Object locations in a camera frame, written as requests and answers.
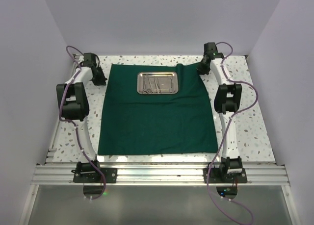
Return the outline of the green surgical cloth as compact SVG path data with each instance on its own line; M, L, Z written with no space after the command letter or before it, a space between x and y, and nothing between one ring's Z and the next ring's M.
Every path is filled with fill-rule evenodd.
M179 90L142 95L141 72L176 72ZM101 117L99 155L215 153L212 108L197 64L111 66Z

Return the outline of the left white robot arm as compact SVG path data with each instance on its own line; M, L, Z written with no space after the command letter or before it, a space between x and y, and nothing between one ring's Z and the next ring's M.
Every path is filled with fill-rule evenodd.
M91 182L101 179L102 170L98 167L97 154L92 147L87 126L90 112L86 85L106 86L99 57L94 53L84 53L83 61L77 63L74 74L65 83L56 86L58 117L61 122L69 123L75 132L75 141L80 154L79 166L87 166L84 175Z

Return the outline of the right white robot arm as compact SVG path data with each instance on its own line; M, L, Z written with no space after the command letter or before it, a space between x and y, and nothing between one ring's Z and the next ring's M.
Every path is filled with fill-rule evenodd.
M211 166L209 179L211 182L230 182L241 175L243 164L237 147L236 121L233 114L240 108L242 85L229 81L229 72L221 68L223 53L218 51L214 42L204 44L203 59L197 67L200 75L213 72L218 83L214 98L214 110L218 113L222 127L222 141L218 148L219 167Z

